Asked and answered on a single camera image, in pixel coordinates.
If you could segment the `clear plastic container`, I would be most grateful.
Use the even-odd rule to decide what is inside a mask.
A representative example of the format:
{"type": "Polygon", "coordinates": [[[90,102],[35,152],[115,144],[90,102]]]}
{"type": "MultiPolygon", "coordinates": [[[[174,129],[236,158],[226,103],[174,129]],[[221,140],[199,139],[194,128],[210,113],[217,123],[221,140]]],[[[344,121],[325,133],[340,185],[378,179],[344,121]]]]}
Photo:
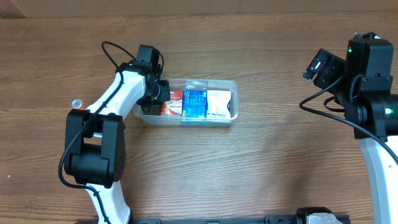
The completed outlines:
{"type": "Polygon", "coordinates": [[[229,126],[238,117],[238,84],[232,80],[170,78],[170,100],[151,112],[136,105],[134,116],[166,126],[229,126]]]}

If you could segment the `red medicine box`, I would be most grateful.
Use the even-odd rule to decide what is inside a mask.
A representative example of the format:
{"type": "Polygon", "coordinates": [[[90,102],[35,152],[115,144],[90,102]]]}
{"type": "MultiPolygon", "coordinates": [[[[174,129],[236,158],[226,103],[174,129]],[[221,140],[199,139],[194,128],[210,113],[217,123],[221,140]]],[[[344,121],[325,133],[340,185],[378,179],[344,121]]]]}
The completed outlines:
{"type": "Polygon", "coordinates": [[[170,100],[166,101],[162,105],[161,115],[176,115],[180,116],[182,114],[182,100],[183,91],[182,90],[171,90],[170,100]]]}

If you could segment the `orange tube white caps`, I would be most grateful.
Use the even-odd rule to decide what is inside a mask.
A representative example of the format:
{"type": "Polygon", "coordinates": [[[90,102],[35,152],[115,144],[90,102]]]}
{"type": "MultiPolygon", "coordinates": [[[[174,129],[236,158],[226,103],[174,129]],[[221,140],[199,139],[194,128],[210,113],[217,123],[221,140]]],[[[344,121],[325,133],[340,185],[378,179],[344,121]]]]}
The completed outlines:
{"type": "Polygon", "coordinates": [[[80,99],[72,101],[72,108],[76,110],[85,110],[86,106],[80,99]]]}

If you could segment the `blue medicine box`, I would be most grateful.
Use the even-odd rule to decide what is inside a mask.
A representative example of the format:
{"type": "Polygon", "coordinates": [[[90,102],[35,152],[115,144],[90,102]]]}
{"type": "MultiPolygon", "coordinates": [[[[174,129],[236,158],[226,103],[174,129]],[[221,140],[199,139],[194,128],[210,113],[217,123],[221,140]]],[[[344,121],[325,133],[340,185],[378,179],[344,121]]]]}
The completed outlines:
{"type": "Polygon", "coordinates": [[[207,91],[184,90],[182,100],[182,117],[206,118],[207,91]]]}

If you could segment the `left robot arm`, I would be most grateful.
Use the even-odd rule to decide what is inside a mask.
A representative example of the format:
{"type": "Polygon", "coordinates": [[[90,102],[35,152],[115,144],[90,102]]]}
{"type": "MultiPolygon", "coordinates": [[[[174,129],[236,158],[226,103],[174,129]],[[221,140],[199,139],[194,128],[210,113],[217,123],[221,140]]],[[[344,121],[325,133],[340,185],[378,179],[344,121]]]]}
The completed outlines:
{"type": "Polygon", "coordinates": [[[115,67],[114,81],[95,103],[68,113],[65,150],[58,165],[63,185],[89,193],[97,223],[134,221],[121,187],[126,166],[124,120],[134,105],[149,113],[170,99],[169,82],[161,78],[164,56],[155,47],[140,45],[136,56],[115,67]]]}

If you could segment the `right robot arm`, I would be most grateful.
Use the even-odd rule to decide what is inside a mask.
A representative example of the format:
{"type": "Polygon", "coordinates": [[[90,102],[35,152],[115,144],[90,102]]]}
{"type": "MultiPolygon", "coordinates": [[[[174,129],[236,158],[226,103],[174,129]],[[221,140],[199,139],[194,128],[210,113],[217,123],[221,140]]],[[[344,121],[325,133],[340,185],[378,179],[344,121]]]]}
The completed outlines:
{"type": "Polygon", "coordinates": [[[397,95],[394,46],[373,32],[355,34],[346,58],[319,49],[303,77],[320,91],[300,102],[313,114],[354,129],[368,169],[375,223],[397,223],[397,95]]]}

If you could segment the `white medicine box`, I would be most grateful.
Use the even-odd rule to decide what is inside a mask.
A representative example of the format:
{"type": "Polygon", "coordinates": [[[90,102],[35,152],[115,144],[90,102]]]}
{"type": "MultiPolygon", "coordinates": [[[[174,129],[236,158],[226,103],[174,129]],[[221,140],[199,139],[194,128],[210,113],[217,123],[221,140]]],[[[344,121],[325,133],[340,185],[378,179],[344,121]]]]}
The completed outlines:
{"type": "Polygon", "coordinates": [[[206,117],[209,119],[230,119],[230,100],[230,91],[208,90],[206,117]]]}

